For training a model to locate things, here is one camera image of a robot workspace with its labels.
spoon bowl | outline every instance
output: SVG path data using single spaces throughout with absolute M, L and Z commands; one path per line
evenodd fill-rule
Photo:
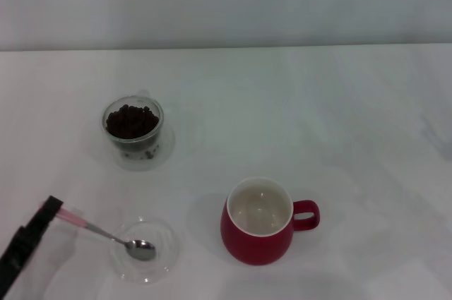
M 132 240 L 124 242 L 127 254 L 140 261 L 149 261 L 155 258 L 155 247 L 144 240 Z

mug handle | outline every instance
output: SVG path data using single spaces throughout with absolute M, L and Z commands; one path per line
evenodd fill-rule
M 309 231 L 310 229 L 316 228 L 320 222 L 320 210 L 318 205 L 312 200 L 302 200 L 294 202 L 294 215 L 309 212 L 311 212 L 313 215 L 307 219 L 294 219 L 295 231 Z

glass dish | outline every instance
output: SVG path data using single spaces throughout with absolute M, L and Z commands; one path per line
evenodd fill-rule
M 139 261 L 129 256 L 122 245 L 112 242 L 110 253 L 120 278 L 139 284 L 153 284 L 166 277 L 179 257 L 179 240 L 172 228 L 163 220 L 138 218 L 132 224 L 123 224 L 114 235 L 128 241 L 141 239 L 150 242 L 156 250 L 155 259 Z
M 149 110 L 159 118 L 157 126 L 149 133 L 134 139 L 121 139 L 110 134 L 107 130 L 107 118 L 112 112 L 119 111 L 125 104 L 135 107 L 149 107 Z M 146 169 L 146 161 L 151 161 L 160 148 L 160 133 L 163 127 L 163 109 L 160 104 L 150 98 L 141 95 L 131 95 L 113 101 L 102 114 L 101 126 L 105 138 L 108 139 L 113 155 L 121 166 L 127 163 L 129 169 L 133 169 L 133 162 L 141 162 L 136 167 Z

red mug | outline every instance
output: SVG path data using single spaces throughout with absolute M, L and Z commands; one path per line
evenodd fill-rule
M 307 219 L 294 216 L 311 212 Z M 221 237 L 227 250 L 243 263 L 265 265 L 281 258 L 294 231 L 319 225 L 320 211 L 312 200 L 292 202 L 289 193 L 268 178 L 248 178 L 228 195 L 221 216 Z

white wall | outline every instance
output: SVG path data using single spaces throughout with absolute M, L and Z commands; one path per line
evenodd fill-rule
M 451 0 L 0 0 L 0 49 L 452 42 Z

